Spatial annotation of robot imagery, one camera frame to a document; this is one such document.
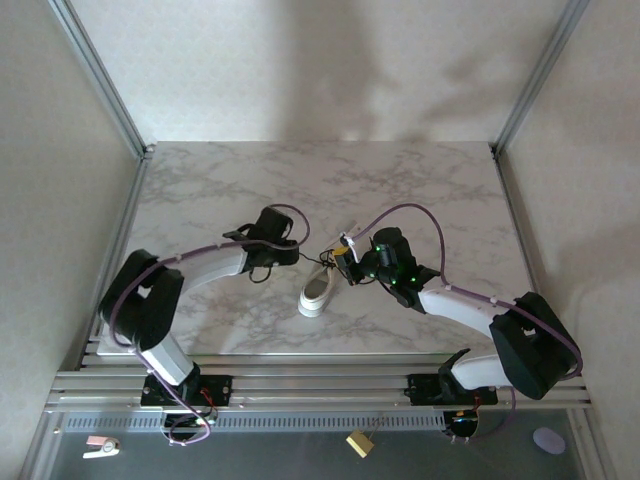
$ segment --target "white marble tabletop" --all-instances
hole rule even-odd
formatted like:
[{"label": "white marble tabletop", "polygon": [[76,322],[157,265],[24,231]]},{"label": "white marble tabletop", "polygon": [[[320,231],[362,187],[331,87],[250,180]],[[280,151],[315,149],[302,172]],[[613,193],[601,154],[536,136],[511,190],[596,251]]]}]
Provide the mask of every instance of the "white marble tabletop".
[{"label": "white marble tabletop", "polygon": [[[507,300],[531,287],[489,147],[462,143],[160,143],[145,179],[127,251],[161,258],[210,242],[257,220],[271,203],[308,216],[301,248],[317,255],[351,220],[368,224],[388,207],[417,202],[440,221],[447,277]],[[290,238],[303,222],[291,213]],[[418,210],[401,210],[379,227],[398,226],[419,263],[439,268],[438,239]],[[312,264],[275,268],[264,284],[247,275],[209,283],[181,297],[172,332],[190,354],[449,353],[490,341],[450,320],[398,305],[378,284],[341,281],[318,318],[298,313]],[[119,353],[108,338],[100,354]]]}]

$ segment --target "white shoe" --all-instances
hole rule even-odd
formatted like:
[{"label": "white shoe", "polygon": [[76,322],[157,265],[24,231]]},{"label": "white shoe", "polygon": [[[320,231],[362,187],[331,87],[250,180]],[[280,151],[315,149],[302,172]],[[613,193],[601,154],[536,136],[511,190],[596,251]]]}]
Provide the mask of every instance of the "white shoe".
[{"label": "white shoe", "polygon": [[[349,236],[356,235],[361,228],[355,224],[348,232]],[[323,251],[332,247],[340,246],[340,241],[336,240]],[[333,296],[336,283],[340,278],[340,273],[335,268],[315,265],[311,274],[304,283],[298,298],[298,311],[305,317],[314,318],[320,315]]]}]

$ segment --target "marble table surface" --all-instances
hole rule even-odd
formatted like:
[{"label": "marble table surface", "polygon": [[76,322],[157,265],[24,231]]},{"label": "marble table surface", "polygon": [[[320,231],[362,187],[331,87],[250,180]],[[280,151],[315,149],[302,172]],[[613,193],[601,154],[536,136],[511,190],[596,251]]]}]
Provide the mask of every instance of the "marble table surface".
[{"label": "marble table surface", "polygon": [[[507,300],[531,288],[483,142],[160,143],[127,252],[145,248],[164,258],[220,242],[264,206],[290,203],[311,222],[301,251],[315,256],[345,222],[366,225],[401,202],[420,203],[439,219],[453,283]],[[303,222],[291,216],[290,238],[300,238]],[[423,213],[401,210],[383,226],[400,227],[418,262],[439,267],[435,228]],[[239,275],[200,286],[181,297],[172,332],[190,354],[449,353],[490,344],[451,320],[401,307],[376,283],[340,281],[325,313],[306,318],[297,298],[311,268],[301,259],[261,285]],[[121,352],[103,332],[98,353]]]}]

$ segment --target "white wall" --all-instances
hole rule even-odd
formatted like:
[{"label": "white wall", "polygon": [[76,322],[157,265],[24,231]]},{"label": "white wall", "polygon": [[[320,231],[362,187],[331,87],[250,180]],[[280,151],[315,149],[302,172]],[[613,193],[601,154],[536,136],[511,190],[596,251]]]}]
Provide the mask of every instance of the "white wall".
[{"label": "white wall", "polygon": [[640,478],[639,25],[637,0],[591,2],[509,148],[542,291],[625,480]]},{"label": "white wall", "polygon": [[47,2],[0,14],[0,477],[20,471],[135,161]]},{"label": "white wall", "polygon": [[73,4],[147,141],[490,141],[566,0]]}]

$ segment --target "gray floor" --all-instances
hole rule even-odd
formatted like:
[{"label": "gray floor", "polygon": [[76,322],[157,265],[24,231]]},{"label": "gray floor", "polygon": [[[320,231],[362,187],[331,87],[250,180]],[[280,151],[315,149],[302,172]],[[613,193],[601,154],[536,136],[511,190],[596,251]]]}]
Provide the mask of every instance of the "gray floor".
[{"label": "gray floor", "polygon": [[[484,413],[481,428],[499,423]],[[559,456],[531,439],[540,426],[567,440]],[[502,433],[476,444],[451,445],[439,432],[377,432],[374,449],[361,459],[343,433],[222,433],[189,447],[170,447],[159,433],[118,436],[119,455],[83,460],[87,434],[65,434],[54,479],[326,480],[326,479],[571,479],[583,478],[564,412],[519,412]]]}]

